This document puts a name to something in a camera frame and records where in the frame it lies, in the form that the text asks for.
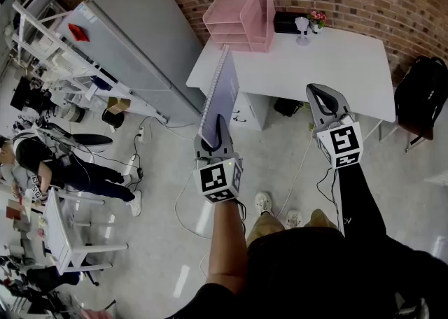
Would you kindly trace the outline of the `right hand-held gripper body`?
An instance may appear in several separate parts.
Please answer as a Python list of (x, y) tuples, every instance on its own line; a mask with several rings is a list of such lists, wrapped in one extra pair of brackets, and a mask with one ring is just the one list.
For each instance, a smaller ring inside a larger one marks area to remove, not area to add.
[(360, 123), (351, 113), (342, 115), (316, 133), (318, 147), (333, 169), (358, 164), (363, 154)]

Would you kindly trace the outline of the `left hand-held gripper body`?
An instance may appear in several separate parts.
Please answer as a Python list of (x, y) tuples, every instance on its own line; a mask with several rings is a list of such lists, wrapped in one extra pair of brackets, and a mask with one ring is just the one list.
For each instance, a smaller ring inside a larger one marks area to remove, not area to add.
[(195, 155), (193, 176), (198, 193), (211, 204), (237, 199), (243, 174), (239, 154), (206, 156), (197, 151)]

